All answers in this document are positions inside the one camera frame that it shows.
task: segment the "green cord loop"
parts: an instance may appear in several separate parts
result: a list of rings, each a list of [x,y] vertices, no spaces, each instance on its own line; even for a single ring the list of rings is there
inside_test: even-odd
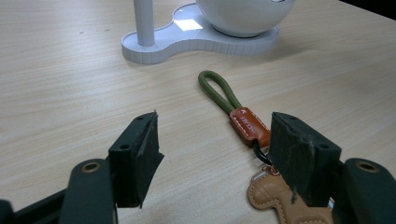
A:
[[[228,101],[210,86],[206,80],[207,78],[210,78],[219,84],[227,96]],[[203,71],[199,74],[198,81],[203,89],[207,92],[209,97],[215,101],[216,104],[218,104],[227,114],[230,114],[231,111],[235,110],[236,108],[242,107],[241,103],[239,103],[238,99],[236,99],[235,95],[233,94],[233,90],[228,85],[227,81],[219,74],[212,71]]]

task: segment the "light wood surface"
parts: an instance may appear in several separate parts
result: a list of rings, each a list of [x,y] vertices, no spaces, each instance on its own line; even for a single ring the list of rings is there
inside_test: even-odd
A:
[[[154,1],[155,27],[187,0]],[[184,52],[130,63],[133,1],[0,3],[0,198],[14,209],[67,186],[81,161],[104,158],[135,117],[157,110],[165,155],[143,209],[120,223],[277,223],[248,203],[261,163],[203,93],[224,76],[266,124],[296,116],[343,149],[396,175],[396,22],[336,0],[297,0],[267,53]]]

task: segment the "orange leather tab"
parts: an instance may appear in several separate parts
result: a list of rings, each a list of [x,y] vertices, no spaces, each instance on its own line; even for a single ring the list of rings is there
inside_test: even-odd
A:
[[[258,140],[260,147],[268,147],[270,131],[250,109],[247,107],[236,108],[230,113],[230,120],[245,144],[251,146],[253,140]]]

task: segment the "lanyard strap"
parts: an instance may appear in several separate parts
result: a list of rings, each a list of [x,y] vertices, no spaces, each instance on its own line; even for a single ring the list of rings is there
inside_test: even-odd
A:
[[[225,100],[218,92],[216,92],[212,86],[210,86],[206,80],[207,78],[210,78],[218,83],[218,85],[224,91],[228,101]],[[216,102],[216,104],[218,104],[228,115],[230,115],[230,113],[236,108],[242,107],[241,103],[239,103],[238,99],[236,99],[235,95],[233,94],[233,90],[228,85],[227,81],[219,74],[212,71],[204,71],[199,74],[198,81],[202,88],[204,88],[204,90],[207,92],[209,97],[214,102]]]
[[[210,86],[206,80],[207,78],[212,79],[221,87],[228,101]],[[230,85],[228,85],[227,81],[219,74],[212,71],[203,71],[199,74],[198,81],[209,97],[230,116],[233,126],[243,137],[245,143],[253,146],[254,154],[262,162],[271,166],[272,163],[261,150],[262,145],[268,146],[270,134],[262,121],[248,108],[242,107],[241,103],[239,103],[238,99],[236,99],[233,94]]]

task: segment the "tan leather tag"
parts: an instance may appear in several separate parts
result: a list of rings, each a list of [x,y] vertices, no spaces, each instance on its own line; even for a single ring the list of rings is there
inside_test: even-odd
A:
[[[251,146],[253,140],[258,140],[260,147],[268,147],[270,131],[250,109],[236,108],[230,113],[230,120],[245,144]]]
[[[332,224],[330,208],[308,207],[298,194],[291,203],[293,193],[281,175],[266,171],[255,174],[247,189],[247,197],[256,209],[275,208],[282,224]]]

